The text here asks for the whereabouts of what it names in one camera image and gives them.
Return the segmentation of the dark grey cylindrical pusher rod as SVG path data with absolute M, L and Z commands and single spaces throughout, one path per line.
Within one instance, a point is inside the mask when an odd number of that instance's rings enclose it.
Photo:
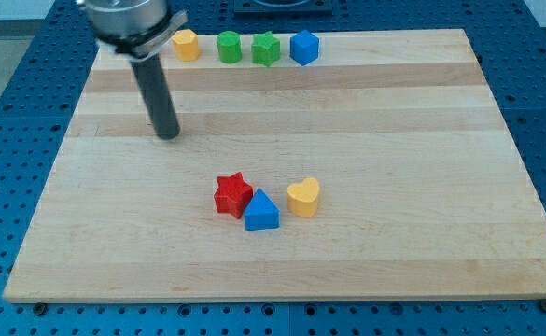
M 131 66 L 155 134 L 163 140 L 174 139 L 180 126 L 159 55 Z

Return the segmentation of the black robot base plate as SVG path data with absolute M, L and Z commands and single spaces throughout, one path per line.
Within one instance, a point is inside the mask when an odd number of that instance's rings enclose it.
M 233 0 L 235 16 L 257 14 L 329 14 L 333 0 Z

